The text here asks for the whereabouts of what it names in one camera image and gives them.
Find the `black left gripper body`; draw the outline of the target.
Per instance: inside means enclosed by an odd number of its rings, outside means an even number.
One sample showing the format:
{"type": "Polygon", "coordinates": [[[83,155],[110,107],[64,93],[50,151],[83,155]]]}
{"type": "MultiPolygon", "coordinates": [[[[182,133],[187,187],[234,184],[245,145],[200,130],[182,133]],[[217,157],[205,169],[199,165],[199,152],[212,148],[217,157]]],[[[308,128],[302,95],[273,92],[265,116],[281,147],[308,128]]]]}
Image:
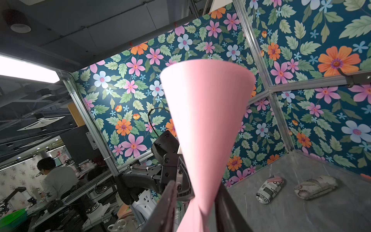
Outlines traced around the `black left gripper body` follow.
{"type": "Polygon", "coordinates": [[[158,193],[162,194],[170,181],[175,182],[177,200],[187,202],[194,198],[185,160],[178,154],[179,141],[171,132],[161,134],[151,147],[151,152],[161,166],[158,193]]]}

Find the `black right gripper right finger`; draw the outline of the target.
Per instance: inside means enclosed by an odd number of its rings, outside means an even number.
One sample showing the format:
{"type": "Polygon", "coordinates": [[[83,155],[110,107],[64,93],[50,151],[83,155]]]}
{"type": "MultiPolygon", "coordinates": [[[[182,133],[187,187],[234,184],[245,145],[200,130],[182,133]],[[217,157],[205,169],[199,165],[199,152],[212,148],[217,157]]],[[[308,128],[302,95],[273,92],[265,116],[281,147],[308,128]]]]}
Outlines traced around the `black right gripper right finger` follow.
{"type": "Polygon", "coordinates": [[[218,232],[253,232],[223,184],[218,189],[214,206],[218,232]]]}

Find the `pink rectangular paper sheet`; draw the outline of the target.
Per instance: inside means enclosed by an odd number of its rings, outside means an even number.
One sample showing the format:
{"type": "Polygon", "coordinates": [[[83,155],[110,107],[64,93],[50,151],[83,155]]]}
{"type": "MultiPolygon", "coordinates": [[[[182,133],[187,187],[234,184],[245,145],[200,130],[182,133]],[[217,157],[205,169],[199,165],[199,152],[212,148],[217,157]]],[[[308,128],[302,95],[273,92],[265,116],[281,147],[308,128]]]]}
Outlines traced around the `pink rectangular paper sheet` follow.
{"type": "Polygon", "coordinates": [[[232,62],[188,60],[160,81],[195,195],[178,231],[205,232],[256,78],[232,62]]]}

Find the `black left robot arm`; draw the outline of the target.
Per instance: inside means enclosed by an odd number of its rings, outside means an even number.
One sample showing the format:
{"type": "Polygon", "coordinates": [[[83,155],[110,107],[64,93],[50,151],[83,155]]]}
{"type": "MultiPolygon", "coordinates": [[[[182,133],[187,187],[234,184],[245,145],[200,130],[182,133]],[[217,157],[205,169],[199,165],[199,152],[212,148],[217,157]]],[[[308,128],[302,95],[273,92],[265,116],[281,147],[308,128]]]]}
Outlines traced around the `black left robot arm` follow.
{"type": "Polygon", "coordinates": [[[136,162],[115,177],[121,200],[130,205],[140,199],[144,190],[162,195],[171,181],[175,182],[178,201],[187,202],[194,198],[185,161],[178,150],[179,142],[175,136],[168,131],[160,135],[151,147],[158,164],[148,167],[136,162]]]}

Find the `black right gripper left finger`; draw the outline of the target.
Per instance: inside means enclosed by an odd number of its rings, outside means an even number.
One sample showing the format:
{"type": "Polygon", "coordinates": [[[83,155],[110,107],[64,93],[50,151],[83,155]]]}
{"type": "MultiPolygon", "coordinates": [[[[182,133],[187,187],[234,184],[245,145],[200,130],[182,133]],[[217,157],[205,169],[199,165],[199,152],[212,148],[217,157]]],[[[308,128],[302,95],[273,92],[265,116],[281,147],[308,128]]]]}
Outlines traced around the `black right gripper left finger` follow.
{"type": "Polygon", "coordinates": [[[148,232],[173,232],[177,200],[176,182],[170,181],[147,222],[148,232]]]}

